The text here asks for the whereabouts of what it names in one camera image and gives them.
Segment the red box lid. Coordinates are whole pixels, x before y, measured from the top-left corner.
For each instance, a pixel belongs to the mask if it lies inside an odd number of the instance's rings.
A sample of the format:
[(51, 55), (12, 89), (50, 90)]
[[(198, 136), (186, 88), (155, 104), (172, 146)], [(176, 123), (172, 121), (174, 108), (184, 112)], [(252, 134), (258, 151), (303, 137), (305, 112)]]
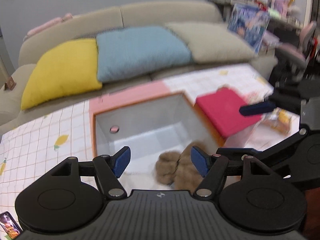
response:
[(246, 105), (244, 99), (234, 90), (222, 87), (216, 92), (198, 96), (195, 104), (203, 111), (221, 137), (227, 139), (255, 125), (261, 115), (243, 116), (239, 109)]

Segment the small brown stand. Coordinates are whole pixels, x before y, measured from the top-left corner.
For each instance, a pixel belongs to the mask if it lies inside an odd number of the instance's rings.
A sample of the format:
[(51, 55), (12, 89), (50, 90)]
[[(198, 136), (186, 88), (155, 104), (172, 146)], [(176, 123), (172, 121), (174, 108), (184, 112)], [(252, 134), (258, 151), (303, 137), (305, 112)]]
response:
[(13, 90), (16, 87), (16, 82), (14, 81), (13, 77), (10, 76), (4, 83), (4, 90)]

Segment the pink office chair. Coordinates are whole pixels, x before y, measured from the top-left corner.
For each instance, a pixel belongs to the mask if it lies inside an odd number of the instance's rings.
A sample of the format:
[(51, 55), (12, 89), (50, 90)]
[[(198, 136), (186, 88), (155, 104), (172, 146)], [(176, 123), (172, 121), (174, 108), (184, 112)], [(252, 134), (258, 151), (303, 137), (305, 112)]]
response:
[(285, 67), (289, 67), (295, 79), (302, 77), (307, 69), (311, 59), (316, 27), (317, 22), (311, 21), (300, 31), (298, 46), (290, 43), (281, 43), (276, 47), (276, 57), (279, 63), (284, 63)]

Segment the light blue cushion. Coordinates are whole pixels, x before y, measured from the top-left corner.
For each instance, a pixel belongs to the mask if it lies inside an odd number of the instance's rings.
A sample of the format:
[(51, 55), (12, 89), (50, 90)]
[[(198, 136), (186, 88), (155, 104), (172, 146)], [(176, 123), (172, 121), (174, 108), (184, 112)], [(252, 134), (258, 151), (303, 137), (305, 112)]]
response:
[(111, 83), (192, 63), (191, 51), (160, 26), (113, 30), (96, 37), (97, 79)]

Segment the beige sofa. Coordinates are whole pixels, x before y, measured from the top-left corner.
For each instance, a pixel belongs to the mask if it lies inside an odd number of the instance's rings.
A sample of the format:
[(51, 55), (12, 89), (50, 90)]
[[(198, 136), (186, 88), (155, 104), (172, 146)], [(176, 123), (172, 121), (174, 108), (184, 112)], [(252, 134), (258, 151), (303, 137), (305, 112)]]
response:
[(45, 52), (58, 44), (102, 30), (152, 24), (163, 25), (169, 22), (206, 22), (217, 24), (223, 28), (227, 27), (227, 24), (222, 20), (218, 7), (213, 3), (184, 0), (153, 1), (108, 7), (77, 15), (71, 20), (59, 23), (26, 39), (20, 48), (18, 68), (12, 74), (13, 80), (17, 83), (16, 87), (13, 90), (1, 90), (1, 134), (86, 99), (116, 92), (151, 80), (223, 65), (221, 62), (193, 63), (188, 66), (160, 70), (154, 74), (145, 74), (131, 80), (104, 85), (101, 90), (60, 98), (45, 102), (29, 110), (21, 110), (22, 94), (36, 63)]

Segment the beige cushion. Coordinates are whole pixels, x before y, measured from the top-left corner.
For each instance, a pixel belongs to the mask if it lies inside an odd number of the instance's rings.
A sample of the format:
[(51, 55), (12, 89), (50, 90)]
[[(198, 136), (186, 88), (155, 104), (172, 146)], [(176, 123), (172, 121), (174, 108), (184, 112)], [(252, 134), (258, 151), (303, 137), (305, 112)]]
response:
[(165, 27), (187, 45), (197, 64), (248, 62), (256, 57), (253, 48), (224, 24), (170, 22)]

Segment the blue anime print pillow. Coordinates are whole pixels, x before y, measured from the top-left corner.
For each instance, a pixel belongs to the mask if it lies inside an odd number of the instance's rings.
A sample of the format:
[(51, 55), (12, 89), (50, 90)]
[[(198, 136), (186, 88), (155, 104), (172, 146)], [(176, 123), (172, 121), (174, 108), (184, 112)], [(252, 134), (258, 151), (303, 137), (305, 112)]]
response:
[(237, 3), (233, 6), (228, 30), (242, 37), (258, 53), (269, 21), (266, 10)]

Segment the white grid lemon tablecloth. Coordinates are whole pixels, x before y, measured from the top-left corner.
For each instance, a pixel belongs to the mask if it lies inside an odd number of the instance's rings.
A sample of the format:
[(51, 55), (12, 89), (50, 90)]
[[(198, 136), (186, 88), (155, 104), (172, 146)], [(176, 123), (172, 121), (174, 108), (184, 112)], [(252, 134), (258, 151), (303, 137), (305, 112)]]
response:
[[(273, 87), (248, 64), (215, 67), (156, 81), (163, 82), (171, 92), (185, 92), (194, 104), (198, 96), (222, 87), (236, 91), (250, 103), (259, 102), (273, 92)], [(2, 212), (15, 215), (19, 193), (66, 158), (74, 156), (79, 161), (90, 161), (95, 157), (89, 101), (41, 116), (2, 134)]]

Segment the yellow snack packet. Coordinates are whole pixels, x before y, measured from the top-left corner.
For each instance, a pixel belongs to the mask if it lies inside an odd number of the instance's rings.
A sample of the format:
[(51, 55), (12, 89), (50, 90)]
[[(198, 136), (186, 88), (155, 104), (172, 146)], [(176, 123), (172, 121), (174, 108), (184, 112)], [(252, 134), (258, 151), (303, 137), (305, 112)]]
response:
[(273, 112), (267, 113), (261, 123), (281, 134), (289, 134), (291, 120), (292, 116), (289, 115), (288, 111), (276, 108)]

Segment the brown knotted plush pillow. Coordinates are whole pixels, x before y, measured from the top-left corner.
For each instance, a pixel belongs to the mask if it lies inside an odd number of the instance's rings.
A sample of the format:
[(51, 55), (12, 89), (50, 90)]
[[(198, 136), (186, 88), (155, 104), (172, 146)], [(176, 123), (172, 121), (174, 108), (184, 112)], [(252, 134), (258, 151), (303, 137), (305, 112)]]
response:
[(208, 155), (212, 151), (201, 141), (191, 142), (182, 152), (167, 151), (159, 155), (155, 164), (156, 181), (163, 185), (172, 185), (174, 190), (187, 190), (194, 193), (203, 178), (191, 162), (191, 148), (199, 147)]

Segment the smartphone with lit screen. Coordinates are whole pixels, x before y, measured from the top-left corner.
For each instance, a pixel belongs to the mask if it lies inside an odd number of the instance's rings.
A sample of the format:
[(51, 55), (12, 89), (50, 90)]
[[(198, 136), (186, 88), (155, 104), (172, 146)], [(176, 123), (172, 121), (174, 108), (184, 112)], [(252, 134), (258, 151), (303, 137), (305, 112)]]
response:
[(12, 215), (5, 211), (0, 215), (1, 227), (8, 235), (9, 239), (16, 239), (23, 230), (18, 225), (18, 223), (13, 219)]

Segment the grey desk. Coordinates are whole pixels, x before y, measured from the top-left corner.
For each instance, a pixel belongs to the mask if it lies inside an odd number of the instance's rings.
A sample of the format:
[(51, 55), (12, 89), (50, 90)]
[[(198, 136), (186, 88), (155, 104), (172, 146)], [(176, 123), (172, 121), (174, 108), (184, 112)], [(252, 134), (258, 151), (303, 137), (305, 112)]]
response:
[[(222, 8), (221, 9), (222, 17), (225, 22), (229, 21), (235, 4), (241, 4), (241, 5), (256, 7), (256, 8), (258, 7), (257, 3), (254, 3), (248, 0), (207, 0), (207, 1), (215, 3), (218, 7)], [(270, 15), (270, 22), (268, 27), (270, 29), (283, 27), (289, 30), (301, 30), (303, 28), (303, 24), (295, 19), (285, 18), (283, 16), (278, 17), (275, 15)]]

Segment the pink item on sofa back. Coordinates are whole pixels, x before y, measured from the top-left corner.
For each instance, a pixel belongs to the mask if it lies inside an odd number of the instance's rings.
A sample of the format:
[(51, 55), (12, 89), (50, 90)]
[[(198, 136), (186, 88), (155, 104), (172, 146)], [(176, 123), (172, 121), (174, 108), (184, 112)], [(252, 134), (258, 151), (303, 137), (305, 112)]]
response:
[(72, 18), (73, 18), (73, 15), (71, 13), (66, 13), (63, 17), (56, 17), (54, 19), (51, 19), (48, 22), (29, 30), (25, 35), (25, 37), (23, 38), (23, 41), (57, 24), (71, 20)]

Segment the yellow cushion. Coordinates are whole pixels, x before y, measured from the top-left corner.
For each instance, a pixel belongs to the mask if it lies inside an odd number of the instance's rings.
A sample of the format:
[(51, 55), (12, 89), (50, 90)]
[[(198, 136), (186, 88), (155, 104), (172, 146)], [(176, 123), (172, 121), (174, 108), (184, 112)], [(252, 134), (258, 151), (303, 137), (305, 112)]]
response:
[(24, 89), (21, 110), (102, 89), (97, 71), (98, 48), (95, 39), (71, 40), (56, 46), (37, 62)]

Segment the orange-rimmed white storage box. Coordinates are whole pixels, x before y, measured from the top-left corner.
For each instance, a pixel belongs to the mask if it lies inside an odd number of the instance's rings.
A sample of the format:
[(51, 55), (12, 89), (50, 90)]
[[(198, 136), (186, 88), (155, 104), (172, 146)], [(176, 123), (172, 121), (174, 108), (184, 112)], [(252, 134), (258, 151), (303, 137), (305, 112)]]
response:
[(194, 101), (183, 91), (171, 92), (160, 81), (91, 99), (89, 117), (95, 157), (130, 148), (130, 163), (119, 179), (128, 193), (168, 189), (155, 177), (160, 154), (182, 152), (193, 141), (202, 142), (210, 154), (221, 146)]

